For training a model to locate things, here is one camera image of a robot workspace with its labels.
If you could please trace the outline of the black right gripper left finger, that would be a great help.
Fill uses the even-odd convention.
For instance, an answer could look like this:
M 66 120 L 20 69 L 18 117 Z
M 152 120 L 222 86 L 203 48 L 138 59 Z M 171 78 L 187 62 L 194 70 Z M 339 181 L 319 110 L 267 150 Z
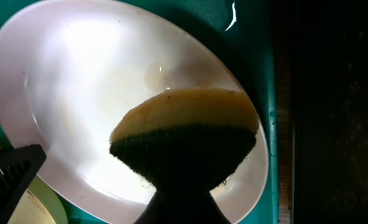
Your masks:
M 170 218 L 169 210 L 162 197 L 158 192 L 155 192 L 134 224 L 167 224 Z

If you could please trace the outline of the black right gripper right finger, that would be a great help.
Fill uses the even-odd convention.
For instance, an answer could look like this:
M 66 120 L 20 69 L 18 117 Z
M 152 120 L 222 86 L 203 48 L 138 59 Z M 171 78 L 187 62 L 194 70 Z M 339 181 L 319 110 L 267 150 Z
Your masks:
M 187 220 L 200 224 L 231 224 L 210 193 L 200 197 L 187 209 Z

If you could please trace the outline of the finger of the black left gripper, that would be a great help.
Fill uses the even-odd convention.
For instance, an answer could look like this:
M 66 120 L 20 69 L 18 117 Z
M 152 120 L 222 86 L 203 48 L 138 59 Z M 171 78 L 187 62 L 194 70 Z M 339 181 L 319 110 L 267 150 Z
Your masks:
M 9 221 L 46 158 L 39 144 L 0 148 L 0 224 Z

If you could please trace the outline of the yellow green sponge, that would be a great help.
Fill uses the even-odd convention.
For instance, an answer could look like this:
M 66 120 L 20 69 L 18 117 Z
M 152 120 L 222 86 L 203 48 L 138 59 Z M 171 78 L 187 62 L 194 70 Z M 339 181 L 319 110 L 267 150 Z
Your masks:
M 222 184 L 256 144 L 259 117 L 241 91 L 167 90 L 131 109 L 110 136 L 110 154 L 163 196 L 199 197 Z

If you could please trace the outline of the black plastic tray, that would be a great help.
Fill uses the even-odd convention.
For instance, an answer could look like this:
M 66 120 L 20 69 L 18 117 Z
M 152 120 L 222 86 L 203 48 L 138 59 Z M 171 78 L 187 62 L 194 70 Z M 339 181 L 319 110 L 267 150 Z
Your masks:
M 295 223 L 368 223 L 368 0 L 293 8 Z

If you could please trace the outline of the yellow plate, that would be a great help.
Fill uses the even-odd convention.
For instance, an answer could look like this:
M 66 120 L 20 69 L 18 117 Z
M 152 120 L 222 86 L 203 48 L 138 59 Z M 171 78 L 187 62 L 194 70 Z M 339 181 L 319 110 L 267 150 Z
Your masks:
M 7 223 L 67 222 L 65 209 L 56 193 L 36 175 L 25 190 Z

